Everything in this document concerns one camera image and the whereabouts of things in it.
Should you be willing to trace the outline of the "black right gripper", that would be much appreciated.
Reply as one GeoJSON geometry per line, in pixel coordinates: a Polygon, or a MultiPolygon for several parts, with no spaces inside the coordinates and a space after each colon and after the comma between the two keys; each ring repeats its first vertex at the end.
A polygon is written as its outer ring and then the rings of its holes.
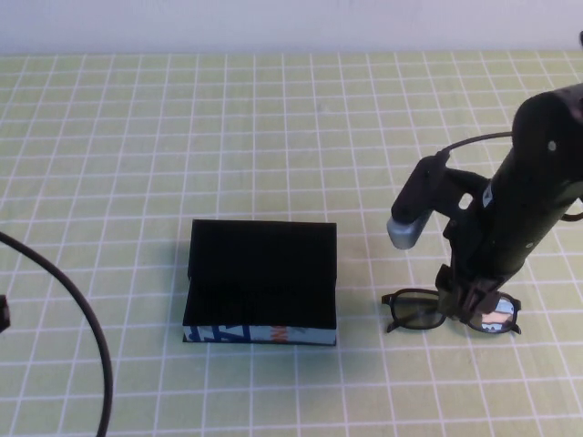
{"type": "Polygon", "coordinates": [[[482,326],[483,317],[496,309],[501,287],[501,282],[486,271],[486,262],[478,255],[486,236],[484,209],[493,199],[491,180],[448,168],[445,183],[446,193],[453,195],[446,205],[454,207],[454,215],[444,231],[450,243],[451,263],[442,264],[435,278],[438,310],[468,326],[482,326]],[[459,316],[457,285],[461,286],[459,316]]]}

